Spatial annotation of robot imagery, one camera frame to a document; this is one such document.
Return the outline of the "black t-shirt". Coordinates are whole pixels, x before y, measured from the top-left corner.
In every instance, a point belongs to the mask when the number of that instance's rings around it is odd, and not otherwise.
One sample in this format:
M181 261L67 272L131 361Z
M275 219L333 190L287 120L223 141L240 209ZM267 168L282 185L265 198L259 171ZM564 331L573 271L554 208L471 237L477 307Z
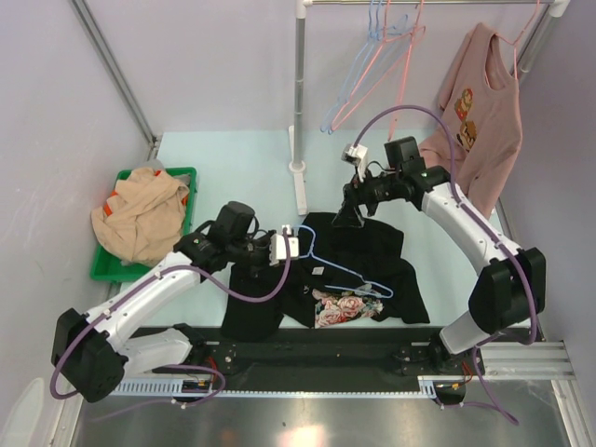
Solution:
M382 322L396 318L406 324L428 324L427 309L413 266L402 259L403 233L366 220L361 228L337 228L331 212L311 212L298 230L301 257L282 267L250 275L231 268L233 292L259 298L274 287L266 302L228 297L221 326L224 336L241 342L261 341L290 318L308 329L322 329L360 319Z

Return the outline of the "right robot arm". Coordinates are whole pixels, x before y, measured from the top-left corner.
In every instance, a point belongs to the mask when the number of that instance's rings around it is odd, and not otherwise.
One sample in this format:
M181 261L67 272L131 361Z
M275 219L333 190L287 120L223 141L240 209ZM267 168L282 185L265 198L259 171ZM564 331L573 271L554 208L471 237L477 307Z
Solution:
M438 224L467 256L478 278L468 310L443 327L430 343L429 361L439 373L452 373L463 353L510 326L528 320L528 342L535 341L537 316L546 306L546 258L537 248L525 250L497 230L452 183L449 172L427 167L413 137L385 146L389 169L377 176L368 165L365 146L349 144L341 158L355 173L343 187L343 203L333 224L362 227L382 202L403 199Z

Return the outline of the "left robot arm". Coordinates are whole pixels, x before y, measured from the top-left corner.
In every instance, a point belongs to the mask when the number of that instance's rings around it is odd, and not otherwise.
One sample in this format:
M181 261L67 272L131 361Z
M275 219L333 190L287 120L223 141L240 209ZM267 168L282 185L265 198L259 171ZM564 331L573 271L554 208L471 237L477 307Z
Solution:
M148 273L101 305L79 313L70 308L57 320L50 361L49 392L56 400L81 395L89 403L110 395L137 373L216 375L206 362L204 339L186 323L138 337L135 332L185 291L209 281L240 301L263 303L273 291L250 297L230 290L214 273L228 265L290 270L292 230L263 231L254 210L230 201L218 216L182 236Z

